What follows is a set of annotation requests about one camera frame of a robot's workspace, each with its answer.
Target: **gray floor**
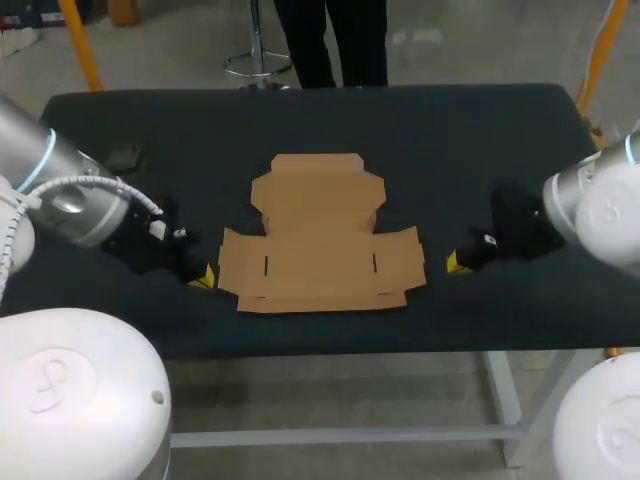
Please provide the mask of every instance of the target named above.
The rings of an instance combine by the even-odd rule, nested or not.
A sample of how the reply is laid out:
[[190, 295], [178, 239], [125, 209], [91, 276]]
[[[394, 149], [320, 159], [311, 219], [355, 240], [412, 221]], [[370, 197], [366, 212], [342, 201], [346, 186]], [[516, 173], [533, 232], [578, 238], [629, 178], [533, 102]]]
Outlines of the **gray floor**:
[[[575, 92], [607, 0], [389, 0], [393, 84], [557, 82]], [[248, 47], [242, 0], [148, 0], [140, 26], [89, 29], [108, 89], [235, 88], [226, 56]], [[265, 28], [285, 50], [271, 2]], [[328, 43], [337, 59], [335, 41]], [[591, 117], [610, 139], [640, 117], [640, 13], [633, 5]], [[295, 85], [290, 73], [283, 81]], [[0, 88], [39, 114], [55, 94], [85, 90], [67, 33], [48, 30], [0, 63]], [[511, 356], [526, 399], [547, 352]], [[484, 374], [475, 354], [251, 359], [170, 364], [177, 431], [486, 422]], [[182, 450], [173, 478], [553, 480], [549, 447], [517, 474], [491, 442]]]

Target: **metal frame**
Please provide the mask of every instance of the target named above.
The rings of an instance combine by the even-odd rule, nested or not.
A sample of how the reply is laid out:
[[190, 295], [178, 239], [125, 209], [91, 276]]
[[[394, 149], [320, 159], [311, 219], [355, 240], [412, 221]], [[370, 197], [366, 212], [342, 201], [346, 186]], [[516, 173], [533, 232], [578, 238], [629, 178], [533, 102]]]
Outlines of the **metal frame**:
[[559, 351], [531, 404], [522, 413], [506, 352], [485, 352], [500, 422], [495, 425], [174, 433], [171, 448], [504, 440], [507, 466], [524, 467], [550, 432], [553, 417], [566, 391], [601, 358], [600, 349]]
[[[280, 84], [272, 84], [268, 82], [268, 78], [271, 76], [279, 75], [290, 70], [292, 67], [291, 58], [289, 55], [282, 53], [274, 53], [268, 51], [264, 46], [264, 35], [262, 33], [262, 15], [260, 13], [260, 0], [249, 0], [249, 16], [251, 22], [251, 51], [241, 53], [228, 58], [222, 64], [227, 72], [237, 75], [239, 77], [254, 78], [258, 80], [258, 88], [268, 88], [273, 90], [279, 90], [284, 87]], [[275, 70], [266, 71], [266, 59], [267, 57], [280, 58], [286, 60], [282, 67]], [[233, 64], [239, 60], [252, 59], [253, 60], [253, 73], [243, 72], [233, 67]]]

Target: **flat cardboard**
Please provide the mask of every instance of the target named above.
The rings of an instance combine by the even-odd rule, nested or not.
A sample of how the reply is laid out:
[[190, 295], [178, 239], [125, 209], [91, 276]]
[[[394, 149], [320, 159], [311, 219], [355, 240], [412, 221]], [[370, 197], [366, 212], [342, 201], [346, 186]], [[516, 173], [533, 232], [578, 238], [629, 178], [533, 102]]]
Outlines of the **flat cardboard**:
[[252, 184], [266, 236], [225, 229], [218, 286], [238, 310], [376, 310], [426, 284], [415, 227], [373, 234], [384, 182], [356, 154], [278, 155]]

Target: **table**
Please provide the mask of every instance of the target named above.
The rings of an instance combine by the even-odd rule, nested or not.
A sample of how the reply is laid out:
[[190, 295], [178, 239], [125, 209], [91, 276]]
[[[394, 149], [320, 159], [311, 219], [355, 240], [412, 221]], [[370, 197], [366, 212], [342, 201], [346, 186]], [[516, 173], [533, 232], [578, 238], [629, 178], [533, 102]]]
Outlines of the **table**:
[[[122, 318], [164, 358], [486, 351], [500, 425], [175, 434], [175, 447], [354, 441], [507, 439], [510, 466], [535, 451], [557, 404], [605, 346], [640, 343], [637, 284], [564, 249], [531, 264], [449, 277], [446, 256], [471, 224], [490, 220], [499, 179], [540, 188], [594, 151], [570, 97], [554, 85], [430, 86], [318, 91], [122, 91], [53, 98], [43, 119], [104, 160], [142, 145], [139, 187], [169, 193], [216, 263], [222, 231], [260, 233], [250, 182], [281, 152], [356, 152], [385, 179], [379, 231], [417, 225], [430, 285], [384, 312], [260, 316], [236, 298], [136, 277], [99, 251], [37, 232], [36, 253], [12, 278], [5, 313], [82, 307]], [[504, 350], [564, 349], [521, 415]]]

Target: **cable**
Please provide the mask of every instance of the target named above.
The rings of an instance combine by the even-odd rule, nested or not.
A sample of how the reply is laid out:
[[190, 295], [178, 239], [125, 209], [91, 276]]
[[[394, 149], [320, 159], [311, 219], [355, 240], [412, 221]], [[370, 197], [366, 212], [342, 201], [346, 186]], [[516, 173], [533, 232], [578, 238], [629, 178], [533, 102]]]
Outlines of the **cable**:
[[582, 82], [582, 92], [580, 94], [580, 97], [582, 97], [582, 94], [587, 91], [587, 85], [589, 83], [589, 71], [591, 70], [591, 58], [593, 57], [593, 52], [596, 49], [596, 43], [598, 43], [598, 38], [600, 38], [600, 34], [602, 33], [602, 30], [607, 24], [607, 20], [609, 20], [609, 15], [611, 15], [611, 11], [613, 10], [613, 5], [615, 3], [616, 3], [616, 0], [609, 1], [609, 6], [607, 7], [607, 11], [605, 12], [604, 17], [602, 18], [602, 22], [600, 22], [600, 25], [596, 30], [596, 34], [593, 36], [593, 40], [591, 41], [591, 48], [589, 49], [589, 57], [587, 59], [587, 71], [585, 72], [584, 81]]
[[[105, 190], [115, 190], [118, 194], [130, 195], [135, 200], [138, 200], [147, 210], [153, 215], [162, 215], [162, 209], [156, 205], [149, 197], [147, 197], [140, 190], [136, 190], [130, 185], [120, 181], [106, 177], [97, 177], [91, 175], [79, 175], [76, 177], [62, 177], [49, 182], [45, 182], [42, 185], [33, 189], [27, 197], [39, 198], [43, 193], [49, 190], [63, 187], [65, 185], [80, 185], [80, 186], [94, 186], [101, 187]], [[29, 204], [27, 202], [20, 202], [16, 207], [15, 214], [9, 220], [9, 227], [4, 237], [4, 246], [2, 248], [2, 257], [0, 258], [0, 305], [2, 304], [2, 298], [4, 297], [4, 291], [9, 279], [9, 270], [11, 269], [11, 261], [13, 257], [13, 243], [18, 232], [18, 225], [20, 221], [27, 213]]]

